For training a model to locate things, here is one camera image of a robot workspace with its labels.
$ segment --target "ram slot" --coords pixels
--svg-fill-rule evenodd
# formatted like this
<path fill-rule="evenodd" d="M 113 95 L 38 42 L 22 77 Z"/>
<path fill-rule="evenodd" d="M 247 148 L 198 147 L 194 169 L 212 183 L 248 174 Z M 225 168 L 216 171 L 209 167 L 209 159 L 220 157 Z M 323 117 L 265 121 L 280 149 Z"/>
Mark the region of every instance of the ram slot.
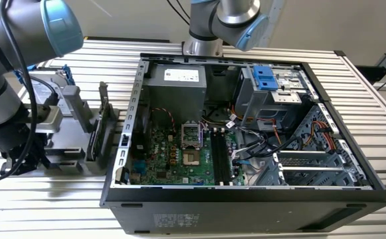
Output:
<path fill-rule="evenodd" d="M 210 148 L 214 185 L 229 185 L 229 162 L 224 135 L 220 132 L 210 133 Z"/>

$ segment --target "aluminum extrusion table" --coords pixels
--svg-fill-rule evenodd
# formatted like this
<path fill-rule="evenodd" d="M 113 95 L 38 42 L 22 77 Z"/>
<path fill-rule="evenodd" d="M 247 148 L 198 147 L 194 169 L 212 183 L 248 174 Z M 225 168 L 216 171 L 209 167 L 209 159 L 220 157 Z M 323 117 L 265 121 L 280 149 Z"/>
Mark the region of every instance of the aluminum extrusion table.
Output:
<path fill-rule="evenodd" d="M 81 98 L 100 104 L 98 82 L 108 83 L 109 99 L 121 110 L 122 125 L 138 54 L 180 54 L 170 43 L 85 40 L 76 52 L 41 63 L 73 73 Z M 304 61 L 319 79 L 355 141 L 386 185 L 386 101 L 349 60 L 333 51 L 224 47 L 225 57 Z M 25 91 L 18 93 L 25 98 Z M 109 210 L 98 208 L 104 177 L 11 177 L 0 182 L 0 238 L 130 238 Z M 386 239 L 386 208 L 327 234 L 149 235 L 153 238 L 293 238 Z"/>

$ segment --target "white wall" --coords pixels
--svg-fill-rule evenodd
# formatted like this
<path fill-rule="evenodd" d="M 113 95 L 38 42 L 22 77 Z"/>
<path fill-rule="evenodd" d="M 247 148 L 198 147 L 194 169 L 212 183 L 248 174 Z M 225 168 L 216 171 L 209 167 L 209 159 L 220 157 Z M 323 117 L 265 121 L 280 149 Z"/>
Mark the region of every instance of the white wall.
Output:
<path fill-rule="evenodd" d="M 343 50 L 353 64 L 386 53 L 386 0 L 285 0 L 269 47 Z"/>
<path fill-rule="evenodd" d="M 353 64 L 375 64 L 386 53 L 386 0 L 283 1 L 268 47 L 343 50 Z M 170 42 L 188 37 L 188 26 L 165 0 L 65 2 L 85 36 L 166 39 Z M 189 0 L 180 0 L 180 3 L 189 13 Z M 260 0 L 263 13 L 268 13 L 271 4 L 272 0 Z"/>
<path fill-rule="evenodd" d="M 169 0 L 180 11 L 174 0 Z M 181 42 L 188 26 L 165 0 L 65 0 L 85 36 L 164 39 Z M 189 0 L 178 0 L 189 14 Z M 260 0 L 268 12 L 272 0 Z"/>

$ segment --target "power supply label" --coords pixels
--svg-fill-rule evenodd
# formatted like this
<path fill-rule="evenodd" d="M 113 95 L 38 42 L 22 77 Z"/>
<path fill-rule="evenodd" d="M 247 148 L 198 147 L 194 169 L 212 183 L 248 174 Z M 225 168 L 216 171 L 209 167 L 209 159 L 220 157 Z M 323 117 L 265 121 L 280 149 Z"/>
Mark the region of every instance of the power supply label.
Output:
<path fill-rule="evenodd" d="M 165 69 L 164 80 L 198 82 L 198 70 Z"/>

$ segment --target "green circuit board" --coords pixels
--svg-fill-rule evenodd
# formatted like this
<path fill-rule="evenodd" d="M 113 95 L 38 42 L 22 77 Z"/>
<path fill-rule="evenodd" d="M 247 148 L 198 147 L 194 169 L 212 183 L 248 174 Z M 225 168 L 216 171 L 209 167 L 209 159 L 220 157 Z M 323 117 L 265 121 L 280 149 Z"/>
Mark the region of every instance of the green circuit board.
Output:
<path fill-rule="evenodd" d="M 130 178 L 130 183 L 140 185 L 214 185 L 209 132 L 202 132 L 200 150 L 181 148 L 180 133 L 173 135 L 170 140 L 168 135 L 170 135 L 169 130 L 157 127 L 152 129 L 141 175 Z M 235 144 L 233 133 L 225 134 L 225 141 L 227 146 Z M 241 173 L 232 183 L 233 185 L 244 184 Z"/>

